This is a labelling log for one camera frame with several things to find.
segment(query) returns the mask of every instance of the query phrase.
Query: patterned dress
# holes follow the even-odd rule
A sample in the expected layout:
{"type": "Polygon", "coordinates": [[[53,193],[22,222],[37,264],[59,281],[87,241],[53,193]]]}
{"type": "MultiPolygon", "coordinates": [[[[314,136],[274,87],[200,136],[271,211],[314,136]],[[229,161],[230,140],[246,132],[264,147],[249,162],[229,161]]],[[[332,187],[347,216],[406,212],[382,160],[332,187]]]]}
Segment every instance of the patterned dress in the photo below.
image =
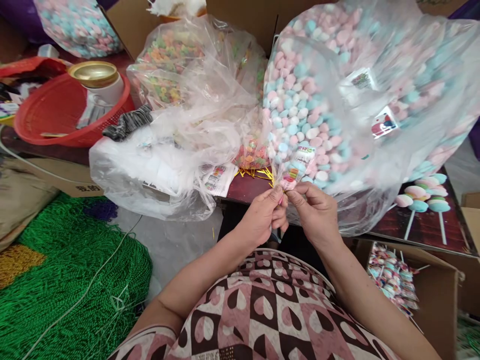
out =
{"type": "Polygon", "coordinates": [[[346,313],[333,286],[286,253],[258,249],[219,279],[179,335],[151,326],[109,360],[398,359],[346,313]]]}

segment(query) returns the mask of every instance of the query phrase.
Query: finger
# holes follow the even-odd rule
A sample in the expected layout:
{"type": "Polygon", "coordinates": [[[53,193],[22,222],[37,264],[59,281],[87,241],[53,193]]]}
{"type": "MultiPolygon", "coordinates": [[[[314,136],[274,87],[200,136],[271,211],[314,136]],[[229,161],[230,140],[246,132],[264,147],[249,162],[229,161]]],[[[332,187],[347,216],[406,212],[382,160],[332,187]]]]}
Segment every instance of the finger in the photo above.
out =
{"type": "Polygon", "coordinates": [[[286,233],[288,228],[289,228],[289,222],[285,221],[285,223],[280,227],[280,230],[282,230],[283,233],[286,233]]]}
{"type": "Polygon", "coordinates": [[[308,215],[312,207],[297,190],[287,191],[286,195],[301,217],[308,215]]]}
{"type": "Polygon", "coordinates": [[[281,200],[280,206],[282,208],[285,208],[285,209],[289,207],[289,198],[287,197],[287,194],[285,194],[285,193],[283,194],[283,198],[281,200]]]}
{"type": "Polygon", "coordinates": [[[281,228],[282,226],[285,225],[285,223],[288,224],[288,221],[287,221],[287,218],[284,217],[284,218],[281,218],[281,219],[278,219],[278,220],[275,220],[271,223],[271,228],[272,229],[278,229],[278,228],[281,228]]]}
{"type": "Polygon", "coordinates": [[[305,195],[310,205],[327,204],[329,196],[311,182],[305,181],[295,187],[300,195],[305,195]]]}
{"type": "Polygon", "coordinates": [[[273,209],[275,209],[280,204],[283,196],[284,191],[282,190],[282,187],[280,185],[276,185],[270,191],[267,190],[263,194],[260,194],[259,198],[263,206],[265,206],[270,211],[273,211],[273,209]]]}
{"type": "Polygon", "coordinates": [[[273,220],[284,218],[286,216],[286,213],[287,213],[286,208],[278,207],[273,211],[273,214],[271,215],[271,219],[273,221],[273,220]]]}

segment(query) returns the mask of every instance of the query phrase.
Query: box of lollipops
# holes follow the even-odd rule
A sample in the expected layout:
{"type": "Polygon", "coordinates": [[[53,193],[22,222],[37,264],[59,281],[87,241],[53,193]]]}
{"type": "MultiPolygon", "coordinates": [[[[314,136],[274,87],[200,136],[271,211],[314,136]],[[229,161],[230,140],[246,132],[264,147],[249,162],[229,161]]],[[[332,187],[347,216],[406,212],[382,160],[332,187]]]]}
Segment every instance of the box of lollipops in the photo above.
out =
{"type": "Polygon", "coordinates": [[[423,333],[442,359],[456,359],[461,273],[419,248],[358,240],[354,250],[370,278],[423,333]]]}

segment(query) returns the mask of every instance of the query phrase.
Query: forearm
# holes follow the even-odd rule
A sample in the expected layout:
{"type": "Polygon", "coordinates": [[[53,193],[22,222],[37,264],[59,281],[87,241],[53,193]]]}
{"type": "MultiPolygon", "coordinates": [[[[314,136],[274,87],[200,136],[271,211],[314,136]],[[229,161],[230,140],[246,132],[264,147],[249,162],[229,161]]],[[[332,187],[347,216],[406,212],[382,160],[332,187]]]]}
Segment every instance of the forearm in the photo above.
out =
{"type": "Polygon", "coordinates": [[[338,298],[357,321],[404,360],[440,359],[411,321],[377,288],[341,238],[331,246],[316,248],[338,298]]]}
{"type": "Polygon", "coordinates": [[[252,246],[234,229],[208,252],[185,266],[157,299],[185,320],[214,282],[235,271],[251,252],[252,246]]]}

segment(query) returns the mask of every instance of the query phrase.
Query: striped cloth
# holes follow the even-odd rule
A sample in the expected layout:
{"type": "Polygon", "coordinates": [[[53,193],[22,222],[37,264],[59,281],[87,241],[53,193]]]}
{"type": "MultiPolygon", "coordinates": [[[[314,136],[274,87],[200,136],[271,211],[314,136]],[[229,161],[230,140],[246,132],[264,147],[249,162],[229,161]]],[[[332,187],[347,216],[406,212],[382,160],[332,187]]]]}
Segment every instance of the striped cloth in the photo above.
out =
{"type": "Polygon", "coordinates": [[[120,115],[118,125],[110,125],[106,127],[102,134],[115,142],[125,140],[136,129],[144,125],[150,124],[154,119],[150,115],[152,108],[145,104],[140,106],[137,110],[126,112],[120,115]]]}

